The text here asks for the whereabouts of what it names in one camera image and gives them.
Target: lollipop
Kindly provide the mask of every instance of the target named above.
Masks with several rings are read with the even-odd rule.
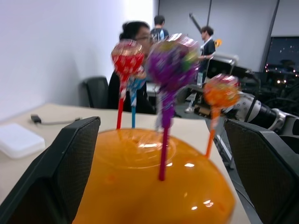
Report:
[[[211,78],[204,87],[204,98],[211,105],[212,121],[206,157],[210,156],[212,142],[215,136],[215,128],[218,124],[220,111],[236,104],[239,100],[238,80],[234,76],[219,74]]]
[[[114,68],[120,77],[120,100],[118,104],[118,117],[116,129],[121,127],[121,116],[123,111],[123,102],[126,96],[127,83],[129,76],[135,74],[141,66],[144,54],[142,46],[133,40],[120,41],[111,52]]]
[[[146,68],[154,82],[160,86],[162,101],[163,146],[159,179],[165,179],[165,160],[168,131],[174,115],[174,98],[177,91],[187,85],[197,67],[197,42],[183,34],[172,35],[157,43],[149,54]]]
[[[136,74],[132,75],[129,78],[128,89],[130,91],[131,106],[132,106],[132,128],[135,128],[137,90],[143,87],[145,81],[146,81],[146,73],[142,66],[139,67]]]

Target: gray wall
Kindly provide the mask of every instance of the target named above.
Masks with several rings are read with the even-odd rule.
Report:
[[[277,0],[212,0],[210,23],[214,39],[222,39],[219,52],[238,55],[239,65],[259,70]],[[200,26],[206,25],[209,0],[160,0],[160,14],[170,33],[190,34],[202,44],[189,19],[193,12]]]
[[[280,0],[272,36],[299,36],[299,0]]]

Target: person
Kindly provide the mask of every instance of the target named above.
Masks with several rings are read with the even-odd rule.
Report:
[[[169,33],[167,29],[164,29],[164,24],[165,24],[164,16],[162,15],[155,16],[154,22],[155,22],[155,28],[153,28],[152,31],[150,32],[153,36],[153,39],[156,42],[165,40],[169,36]]]
[[[123,32],[120,34],[120,40],[123,39],[133,39],[142,45],[142,50],[145,54],[145,60],[150,52],[150,48],[153,44],[152,37],[150,34],[150,27],[147,23],[143,21],[133,21],[125,23],[122,26]],[[108,87],[108,108],[118,109],[120,96],[120,79],[116,72],[114,71]],[[136,113],[147,113],[155,114],[154,108],[148,101],[148,96],[146,92],[146,84],[137,90],[136,96]],[[127,92],[126,99],[124,101],[123,110],[131,112],[131,100],[130,94]]]
[[[209,59],[213,57],[215,50],[215,43],[212,39],[214,30],[210,26],[205,26],[201,29],[201,38],[204,41],[204,44],[200,47],[202,50],[201,56],[199,56],[199,73],[202,73],[202,83],[206,83],[209,80],[209,77],[206,77],[206,70]],[[192,90],[188,90],[187,97],[192,94]],[[194,112],[194,106],[197,103],[201,96],[201,93],[197,92],[195,99],[191,101],[188,108],[185,110],[186,113]]]

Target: woman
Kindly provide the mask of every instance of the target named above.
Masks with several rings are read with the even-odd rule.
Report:
[[[145,60],[150,52],[150,47],[153,44],[150,34],[150,27],[147,23],[142,21],[134,21],[122,25],[123,32],[120,35],[120,40],[133,39],[142,45],[142,50],[145,55]],[[108,106],[110,109],[118,109],[119,95],[120,95],[120,79],[116,72],[113,72],[109,88],[108,88]],[[155,110],[147,100],[146,84],[137,90],[136,96],[136,113],[155,114]],[[130,94],[127,92],[124,102],[123,110],[131,112]]]

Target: white table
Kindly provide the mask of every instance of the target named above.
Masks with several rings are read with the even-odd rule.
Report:
[[[61,106],[47,104],[21,116],[11,119],[5,123],[15,122],[23,127],[35,132],[45,139],[46,147],[50,146],[53,140],[58,135],[59,131],[65,125],[42,126],[35,125],[30,121],[31,114],[38,114],[42,120],[46,122],[71,120],[77,117],[88,118],[92,116],[101,117],[100,132],[115,129],[117,111],[115,110],[98,110],[74,106]],[[156,116],[141,115],[136,116],[136,127],[139,128],[154,128]],[[200,152],[204,153],[209,136],[209,130],[204,120],[188,120],[188,119],[174,119],[171,128],[171,135],[176,136],[190,144]],[[131,114],[124,112],[122,119],[122,127],[131,126]],[[6,155],[0,152],[0,204],[5,200],[11,189],[18,182],[27,167],[39,154],[26,157],[20,160],[11,160]],[[229,178],[229,175],[224,167],[222,159],[213,145],[211,152],[211,161],[217,166],[220,172],[227,180],[234,196],[236,198],[236,207],[233,213],[231,224],[250,224],[250,221],[245,213],[241,201],[237,195],[236,190]]]

